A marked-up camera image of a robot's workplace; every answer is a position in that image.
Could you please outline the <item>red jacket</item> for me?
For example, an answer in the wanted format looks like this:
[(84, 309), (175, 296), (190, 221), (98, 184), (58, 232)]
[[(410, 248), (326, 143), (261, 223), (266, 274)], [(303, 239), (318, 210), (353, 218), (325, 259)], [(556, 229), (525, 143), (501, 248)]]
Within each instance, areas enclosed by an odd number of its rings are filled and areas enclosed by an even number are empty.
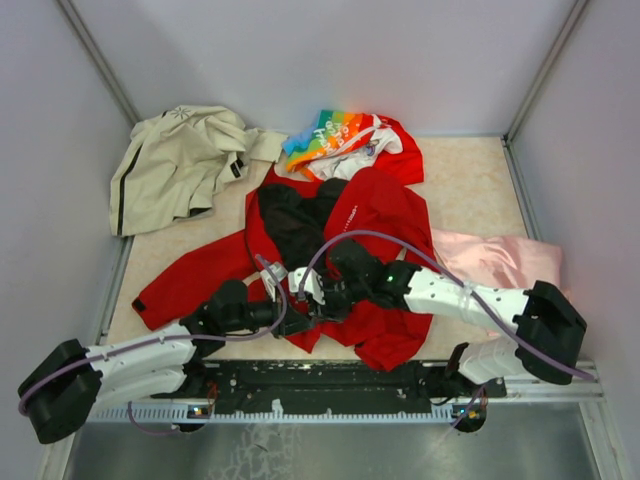
[[(191, 314), (225, 281), (255, 273), (256, 256), (288, 270), (308, 265), (326, 241), (347, 231), (373, 231), (434, 254), (426, 201), (394, 177), (365, 168), (349, 180), (296, 181), (269, 172), (245, 200), (242, 230), (193, 250), (146, 286), (132, 303), (151, 330)], [(390, 371), (422, 347), (432, 318), (384, 310), (363, 301), (342, 323), (292, 335), (311, 352), (322, 336), (354, 349), (376, 370)]]

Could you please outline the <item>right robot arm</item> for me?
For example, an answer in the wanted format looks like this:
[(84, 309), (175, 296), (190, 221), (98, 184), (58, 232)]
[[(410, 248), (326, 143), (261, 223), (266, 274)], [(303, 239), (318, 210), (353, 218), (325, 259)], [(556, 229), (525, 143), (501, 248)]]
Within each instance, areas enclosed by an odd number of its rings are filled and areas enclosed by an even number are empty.
[(351, 238), (324, 247), (338, 277), (312, 265), (290, 274), (291, 291), (316, 315), (343, 317), (363, 301), (416, 315), (452, 317), (498, 332), (481, 343), (463, 342), (449, 359), (448, 387), (470, 395), (491, 380), (520, 374), (568, 385), (593, 375), (578, 367), (586, 321), (555, 285), (538, 280), (530, 288), (497, 288), (465, 282), (428, 256), (421, 264), (382, 262)]

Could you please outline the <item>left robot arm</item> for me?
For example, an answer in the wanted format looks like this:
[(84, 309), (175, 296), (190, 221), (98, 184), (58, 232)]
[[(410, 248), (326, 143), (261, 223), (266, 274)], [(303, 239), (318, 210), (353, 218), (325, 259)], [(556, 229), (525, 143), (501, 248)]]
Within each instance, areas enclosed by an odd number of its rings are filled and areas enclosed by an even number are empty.
[(229, 342), (291, 336), (314, 326), (286, 293), (252, 301), (243, 282), (229, 280), (194, 312), (149, 335), (115, 345), (59, 344), (19, 386), (19, 411), (38, 441), (52, 444), (102, 410), (145, 397), (201, 394), (208, 384), (205, 358)]

